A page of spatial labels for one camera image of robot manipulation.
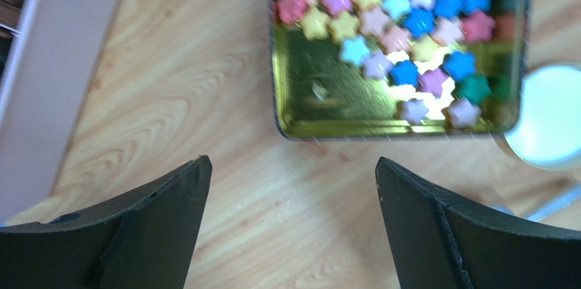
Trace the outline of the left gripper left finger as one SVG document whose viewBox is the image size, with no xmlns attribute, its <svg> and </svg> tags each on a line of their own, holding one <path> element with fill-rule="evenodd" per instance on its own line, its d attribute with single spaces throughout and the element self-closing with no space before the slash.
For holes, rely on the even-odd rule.
<svg viewBox="0 0 581 289">
<path fill-rule="evenodd" d="M 1 229 L 2 288 L 182 288 L 212 164 L 197 157 L 92 207 Z"/>
</svg>

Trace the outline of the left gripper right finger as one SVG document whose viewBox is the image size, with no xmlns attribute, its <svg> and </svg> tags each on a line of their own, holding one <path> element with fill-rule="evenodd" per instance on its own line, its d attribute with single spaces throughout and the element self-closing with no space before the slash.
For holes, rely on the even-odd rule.
<svg viewBox="0 0 581 289">
<path fill-rule="evenodd" d="M 580 233 L 494 210 L 391 159 L 375 168 L 401 288 L 579 288 Z"/>
</svg>

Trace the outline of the square tin of star candies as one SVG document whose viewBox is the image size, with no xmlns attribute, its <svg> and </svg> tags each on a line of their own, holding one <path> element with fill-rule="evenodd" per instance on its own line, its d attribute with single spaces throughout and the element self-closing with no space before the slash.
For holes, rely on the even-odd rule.
<svg viewBox="0 0 581 289">
<path fill-rule="evenodd" d="M 293 140 L 485 136 L 521 114 L 530 0 L 269 0 Z"/>
</svg>

